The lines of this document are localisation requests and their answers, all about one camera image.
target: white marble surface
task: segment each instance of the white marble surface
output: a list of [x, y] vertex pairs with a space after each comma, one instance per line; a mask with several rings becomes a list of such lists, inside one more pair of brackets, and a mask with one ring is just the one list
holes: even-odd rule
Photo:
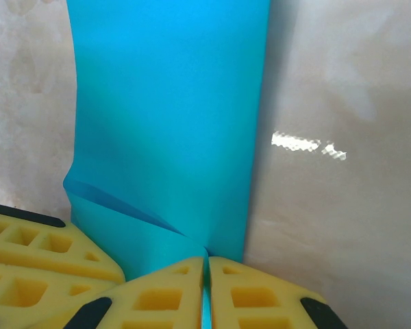
[[[411, 0], [272, 2], [245, 260], [350, 328], [411, 328]], [[0, 203], [63, 219], [68, 21], [0, 0]]]

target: black rubber strip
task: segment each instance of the black rubber strip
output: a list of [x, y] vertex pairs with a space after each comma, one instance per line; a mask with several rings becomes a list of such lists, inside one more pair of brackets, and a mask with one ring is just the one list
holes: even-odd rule
[[83, 305], [64, 329], [96, 329], [111, 304], [112, 300], [110, 298], [101, 297]]
[[25, 221], [33, 221], [34, 223], [54, 226], [56, 228], [64, 228], [66, 226], [65, 222], [56, 217], [36, 214], [34, 212], [2, 205], [0, 205], [0, 215], [24, 219]]
[[301, 298], [300, 302], [318, 329], [347, 329], [329, 305], [308, 297]]

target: blue cloth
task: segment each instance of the blue cloth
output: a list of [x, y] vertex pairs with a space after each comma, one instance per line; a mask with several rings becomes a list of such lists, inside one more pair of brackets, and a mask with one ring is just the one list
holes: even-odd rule
[[191, 256], [241, 261], [269, 0], [68, 8], [72, 220], [128, 280]]

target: yellow foam block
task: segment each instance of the yellow foam block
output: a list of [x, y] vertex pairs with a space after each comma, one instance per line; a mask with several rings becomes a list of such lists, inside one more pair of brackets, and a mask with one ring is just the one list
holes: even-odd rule
[[317, 329], [301, 303], [324, 305], [317, 293], [221, 257], [210, 275], [213, 329]]
[[132, 280], [30, 329], [199, 329], [203, 259], [194, 257]]
[[0, 263], [125, 281], [121, 268], [72, 223], [23, 210], [8, 213], [13, 211], [23, 219], [0, 215]]
[[0, 329], [24, 329], [64, 305], [115, 287], [112, 281], [0, 264]]

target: black edge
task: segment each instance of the black edge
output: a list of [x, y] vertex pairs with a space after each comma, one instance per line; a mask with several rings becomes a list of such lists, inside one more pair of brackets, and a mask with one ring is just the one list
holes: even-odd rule
[[33, 221], [34, 223], [53, 226], [55, 228], [64, 228], [66, 226], [65, 222], [56, 217], [36, 214], [34, 212], [2, 205], [0, 205], [0, 215], [24, 219], [25, 221]]
[[96, 329], [102, 321], [108, 309], [111, 307], [112, 300], [108, 297], [101, 297], [83, 305], [64, 329]]
[[308, 297], [301, 298], [300, 302], [318, 329], [347, 329], [329, 305]]

